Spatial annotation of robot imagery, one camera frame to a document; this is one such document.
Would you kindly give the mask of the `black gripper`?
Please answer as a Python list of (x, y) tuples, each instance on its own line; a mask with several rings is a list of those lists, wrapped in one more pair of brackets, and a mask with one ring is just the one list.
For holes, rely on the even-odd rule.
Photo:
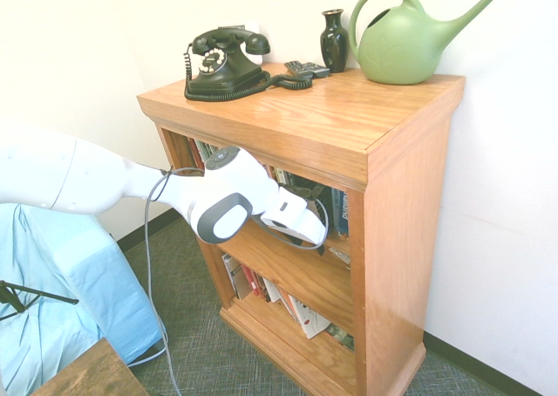
[(318, 216), (318, 218), (326, 228), (326, 235), (328, 235), (330, 231), (329, 214), (323, 202), (317, 196), (314, 195), (314, 189), (293, 186), (292, 192), (306, 200), (309, 209)]

